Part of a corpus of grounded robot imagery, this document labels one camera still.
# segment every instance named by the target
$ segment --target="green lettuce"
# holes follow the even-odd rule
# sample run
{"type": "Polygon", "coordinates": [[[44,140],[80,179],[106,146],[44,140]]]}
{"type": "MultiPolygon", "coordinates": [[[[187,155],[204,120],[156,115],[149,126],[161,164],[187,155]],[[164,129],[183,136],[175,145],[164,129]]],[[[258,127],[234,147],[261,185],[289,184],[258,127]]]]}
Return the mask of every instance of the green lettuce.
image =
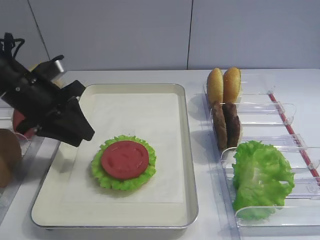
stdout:
{"type": "Polygon", "coordinates": [[[100,187],[102,188],[132,191],[141,187],[156,173],[156,158],[155,150],[145,140],[139,139],[136,136],[120,135],[105,141],[105,144],[100,146],[100,150],[97,152],[93,161],[91,162],[91,173],[93,177],[97,179],[100,187]],[[101,157],[104,151],[111,144],[119,141],[133,141],[142,144],[147,149],[149,155],[149,164],[146,170],[140,176],[126,180],[117,179],[109,175],[102,167],[101,157]]]}
{"type": "Polygon", "coordinates": [[[236,197],[232,203],[238,211],[249,206],[237,216],[246,220],[267,218],[276,211],[274,206],[284,206],[285,198],[295,187],[294,173],[290,163],[273,145],[257,141],[239,144],[232,164],[232,180],[236,197]]]}

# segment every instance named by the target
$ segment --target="lettuce leaf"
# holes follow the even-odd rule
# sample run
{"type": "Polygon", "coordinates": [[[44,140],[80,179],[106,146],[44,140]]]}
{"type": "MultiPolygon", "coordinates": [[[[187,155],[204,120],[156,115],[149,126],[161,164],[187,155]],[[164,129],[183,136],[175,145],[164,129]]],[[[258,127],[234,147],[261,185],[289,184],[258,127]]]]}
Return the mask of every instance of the lettuce leaf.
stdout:
{"type": "Polygon", "coordinates": [[[239,144],[234,155],[233,186],[236,197],[233,209],[238,211],[249,206],[270,206],[242,210],[238,217],[247,220],[267,218],[284,206],[285,198],[295,187],[290,163],[273,145],[257,141],[239,144]]]}

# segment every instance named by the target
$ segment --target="tray rim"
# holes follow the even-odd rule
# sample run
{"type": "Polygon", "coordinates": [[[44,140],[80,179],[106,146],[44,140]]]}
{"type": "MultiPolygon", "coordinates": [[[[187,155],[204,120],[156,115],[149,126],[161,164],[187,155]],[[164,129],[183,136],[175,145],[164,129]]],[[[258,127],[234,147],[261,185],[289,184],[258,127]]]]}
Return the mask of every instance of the tray rim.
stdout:
{"type": "Polygon", "coordinates": [[[128,229],[139,229],[139,230],[151,230],[151,229],[159,229],[159,230],[185,230],[186,228],[188,228],[190,225],[192,225],[193,223],[195,223],[195,221],[198,219],[199,216],[199,200],[198,200],[198,193],[197,193],[197,184],[196,184],[196,176],[195,176],[195,170],[194,170],[194,160],[193,160],[193,155],[192,155],[192,146],[191,146],[191,136],[190,136],[190,125],[189,125],[189,117],[188,117],[188,108],[187,108],[187,98],[186,98],[186,91],[185,88],[178,84],[178,83],[94,83],[94,84],[89,84],[87,86],[85,86],[85,89],[87,88],[92,88],[94,86],[101,86],[101,85],[106,85],[106,86],[125,86],[125,85],[139,85],[139,86],[152,86],[152,87],[156,87],[156,86],[174,86],[174,87],[178,87],[182,90],[183,92],[183,96],[179,96],[182,97],[183,99],[183,114],[185,115],[185,123],[187,124],[187,127],[185,127],[185,134],[187,135],[187,150],[188,150],[188,154],[190,157],[190,170],[192,172],[192,176],[191,176],[191,181],[194,184],[194,204],[195,204],[195,215],[193,218],[190,219],[190,221],[188,221],[187,224],[184,225],[177,225],[177,226],[166,226],[166,225],[162,225],[162,226],[136,226],[136,225],[123,225],[123,226],[105,226],[105,225],[98,225],[98,226],[85,226],[85,225],[72,225],[72,226],[58,226],[58,225],[40,225],[38,223],[35,222],[35,220],[33,219],[32,216],[32,212],[33,212],[33,208],[36,204],[37,198],[39,196],[39,193],[43,187],[43,184],[45,182],[45,179],[47,178],[47,175],[49,173],[49,170],[51,168],[51,165],[56,157],[56,154],[61,146],[61,141],[58,142],[58,144],[56,145],[56,148],[52,154],[51,160],[50,160],[50,166],[47,168],[47,170],[45,171],[41,182],[38,186],[38,189],[36,191],[36,193],[34,194],[33,200],[31,202],[31,207],[29,209],[29,218],[31,220],[31,222],[37,226],[38,228],[42,228],[42,229],[48,229],[48,230],[54,230],[54,229],[114,229],[114,230],[118,230],[118,229],[124,229],[124,230],[128,230],[128,229]]]}

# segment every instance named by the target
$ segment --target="white table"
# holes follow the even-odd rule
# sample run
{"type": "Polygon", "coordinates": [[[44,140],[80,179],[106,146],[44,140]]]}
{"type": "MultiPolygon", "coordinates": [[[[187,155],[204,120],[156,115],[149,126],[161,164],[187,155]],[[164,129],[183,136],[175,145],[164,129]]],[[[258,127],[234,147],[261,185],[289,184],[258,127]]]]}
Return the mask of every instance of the white table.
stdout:
{"type": "MultiPolygon", "coordinates": [[[[208,173],[209,137],[203,133],[201,121],[205,112],[200,93],[210,70],[170,70],[170,71],[70,71],[63,80],[70,83],[79,80],[85,85],[95,83],[177,83],[185,88],[192,155],[198,193],[199,215],[197,221],[186,231],[119,231],[119,230],[52,230],[37,228],[30,220],[30,208],[41,179],[50,165],[57,141],[45,139],[28,176],[19,188],[14,201],[0,226],[3,240],[219,240],[224,239],[224,226],[220,226],[215,202],[214,185],[208,173]]],[[[276,76],[275,96],[282,103],[292,103],[297,107],[293,129],[301,134],[308,146],[320,147],[319,103],[320,69],[255,69],[243,70],[244,74],[273,74],[276,76]]],[[[319,236],[283,236],[281,240],[315,240],[319,236]]],[[[246,237],[251,240],[271,239],[270,237],[246,237]]]]}

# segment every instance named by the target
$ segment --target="white wall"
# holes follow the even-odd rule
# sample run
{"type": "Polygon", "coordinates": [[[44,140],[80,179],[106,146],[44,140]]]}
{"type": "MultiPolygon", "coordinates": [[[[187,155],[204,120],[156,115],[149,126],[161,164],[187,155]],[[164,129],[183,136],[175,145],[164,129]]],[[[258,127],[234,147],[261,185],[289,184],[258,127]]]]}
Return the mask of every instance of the white wall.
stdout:
{"type": "Polygon", "coordinates": [[[26,68],[49,60],[27,0],[0,0],[0,39],[5,32],[25,39],[16,59],[26,68]]]}
{"type": "Polygon", "coordinates": [[[69,70],[186,69],[191,0],[30,0],[69,70]]]}
{"type": "Polygon", "coordinates": [[[48,60],[36,22],[67,70],[320,67],[320,0],[29,2],[35,19],[28,0],[0,0],[0,38],[26,39],[27,67],[48,60]]]}
{"type": "Polygon", "coordinates": [[[194,0],[190,69],[319,68],[319,0],[194,0]]]}

